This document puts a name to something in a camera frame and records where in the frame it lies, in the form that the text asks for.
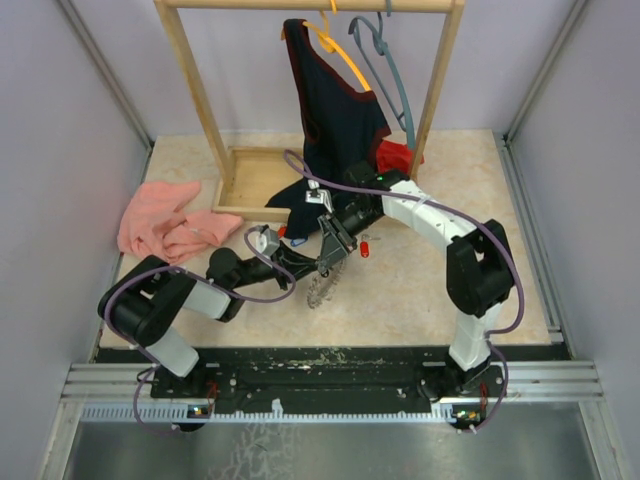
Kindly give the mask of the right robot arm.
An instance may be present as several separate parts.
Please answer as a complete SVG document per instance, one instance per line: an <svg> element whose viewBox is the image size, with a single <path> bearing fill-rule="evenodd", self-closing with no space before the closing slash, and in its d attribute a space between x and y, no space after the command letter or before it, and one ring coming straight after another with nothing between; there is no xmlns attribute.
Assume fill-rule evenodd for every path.
<svg viewBox="0 0 640 480"><path fill-rule="evenodd" d="M338 244L322 255L322 267L345 257L356 236L383 217L404 224L441 250L456 327L444 366L426 375L422 389L431 399L470 395L489 367L498 314L510 293L522 290L503 226L495 220L481 223L434 200L397 169L376 173L361 163L351 174L349 185L307 180L306 202L326 209L318 219L323 239Z"/></svg>

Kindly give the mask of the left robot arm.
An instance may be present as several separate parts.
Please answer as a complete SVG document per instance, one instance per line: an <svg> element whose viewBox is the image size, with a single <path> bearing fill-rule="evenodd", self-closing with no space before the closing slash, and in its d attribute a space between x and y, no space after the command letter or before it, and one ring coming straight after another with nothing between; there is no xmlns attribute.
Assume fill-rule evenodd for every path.
<svg viewBox="0 0 640 480"><path fill-rule="evenodd" d="M208 373L197 366L199 354L173 327L182 310L220 322L232 320L248 299L238 288L274 280L288 296L294 282L316 272L318 261L285 244L267 261L240 258L230 248L215 250L204 277L150 255L101 298L97 312L116 335L138 348L172 375L184 395L201 394Z"/></svg>

